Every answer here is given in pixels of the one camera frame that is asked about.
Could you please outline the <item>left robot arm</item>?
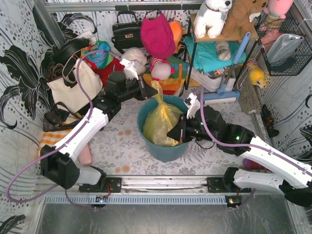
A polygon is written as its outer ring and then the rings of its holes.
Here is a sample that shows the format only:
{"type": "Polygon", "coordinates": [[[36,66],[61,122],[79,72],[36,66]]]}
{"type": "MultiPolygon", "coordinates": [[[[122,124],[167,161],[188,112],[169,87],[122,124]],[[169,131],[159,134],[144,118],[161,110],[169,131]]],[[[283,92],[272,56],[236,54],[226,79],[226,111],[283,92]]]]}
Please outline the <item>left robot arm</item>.
{"type": "Polygon", "coordinates": [[[121,110],[122,102],[132,98],[146,100],[157,93],[158,90],[147,84],[142,76],[128,80],[121,71],[111,73],[104,94],[93,99],[84,118],[61,141],[41,149],[41,175],[66,190],[78,184],[83,193],[106,191],[109,188],[106,173],[94,166],[82,166],[77,162],[78,155],[121,110]]]}

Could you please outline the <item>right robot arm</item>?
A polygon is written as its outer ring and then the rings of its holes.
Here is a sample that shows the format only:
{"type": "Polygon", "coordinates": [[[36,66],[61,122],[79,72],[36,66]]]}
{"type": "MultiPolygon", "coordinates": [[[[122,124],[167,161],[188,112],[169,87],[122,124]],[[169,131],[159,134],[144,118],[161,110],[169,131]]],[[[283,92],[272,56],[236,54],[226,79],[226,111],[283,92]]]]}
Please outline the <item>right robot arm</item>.
{"type": "Polygon", "coordinates": [[[208,188],[213,193],[257,189],[281,193],[288,201],[302,207],[312,205],[311,165],[278,151],[245,127],[226,123],[221,113],[210,106],[197,110],[192,118],[181,114],[167,137],[181,143],[192,139],[213,141],[218,149],[269,170],[260,173],[229,167],[223,178],[209,183],[208,188]]]}

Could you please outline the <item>yellow plastic trash bag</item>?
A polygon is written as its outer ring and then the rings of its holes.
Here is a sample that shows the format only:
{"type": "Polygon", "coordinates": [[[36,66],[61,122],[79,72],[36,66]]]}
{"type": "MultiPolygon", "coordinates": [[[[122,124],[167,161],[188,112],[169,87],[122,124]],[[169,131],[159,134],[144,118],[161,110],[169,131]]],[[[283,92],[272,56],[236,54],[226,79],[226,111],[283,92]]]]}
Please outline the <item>yellow plastic trash bag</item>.
{"type": "Polygon", "coordinates": [[[151,85],[157,90],[154,95],[157,106],[147,115],[143,126],[143,135],[155,145],[163,147],[174,147],[180,144],[179,140],[167,137],[167,133],[175,127],[182,111],[172,104],[164,101],[163,90],[156,80],[151,85]]]}

